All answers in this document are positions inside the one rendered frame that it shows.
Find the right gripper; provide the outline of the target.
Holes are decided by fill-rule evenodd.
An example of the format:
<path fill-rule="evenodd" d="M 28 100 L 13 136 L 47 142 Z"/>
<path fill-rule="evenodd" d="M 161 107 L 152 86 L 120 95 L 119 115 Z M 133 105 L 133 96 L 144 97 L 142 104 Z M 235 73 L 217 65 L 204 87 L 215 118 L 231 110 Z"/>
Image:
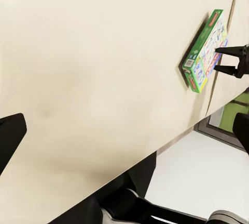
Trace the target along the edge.
<path fill-rule="evenodd" d="M 216 49 L 216 52 L 240 57 L 240 62 L 237 69 L 235 65 L 216 65 L 214 70 L 235 76 L 236 78 L 242 78 L 244 74 L 249 75 L 249 45 L 239 47 L 220 47 Z"/>

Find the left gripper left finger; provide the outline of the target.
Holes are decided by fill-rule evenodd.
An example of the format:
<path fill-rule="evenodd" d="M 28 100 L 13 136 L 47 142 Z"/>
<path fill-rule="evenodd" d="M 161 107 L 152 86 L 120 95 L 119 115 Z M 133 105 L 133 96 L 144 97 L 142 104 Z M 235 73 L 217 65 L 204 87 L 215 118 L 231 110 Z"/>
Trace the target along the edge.
<path fill-rule="evenodd" d="M 23 113 L 0 118 L 0 176 L 26 133 Z"/>

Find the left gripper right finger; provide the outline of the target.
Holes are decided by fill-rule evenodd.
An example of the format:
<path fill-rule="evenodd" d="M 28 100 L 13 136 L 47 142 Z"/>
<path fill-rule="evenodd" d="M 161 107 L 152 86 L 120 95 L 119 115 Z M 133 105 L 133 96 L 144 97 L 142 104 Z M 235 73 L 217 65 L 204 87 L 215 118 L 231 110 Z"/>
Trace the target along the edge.
<path fill-rule="evenodd" d="M 237 113 L 234 119 L 232 131 L 249 155 L 249 115 Z"/>

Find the board game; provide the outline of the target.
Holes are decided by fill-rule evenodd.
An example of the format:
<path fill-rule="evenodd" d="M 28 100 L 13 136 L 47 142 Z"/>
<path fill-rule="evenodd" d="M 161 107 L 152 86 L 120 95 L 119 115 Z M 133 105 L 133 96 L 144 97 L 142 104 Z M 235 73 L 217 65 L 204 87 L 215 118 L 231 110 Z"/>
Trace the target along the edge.
<path fill-rule="evenodd" d="M 228 43 L 224 9 L 214 9 L 204 29 L 186 58 L 182 69 L 191 90 L 201 93 L 222 53 L 217 48 Z"/>

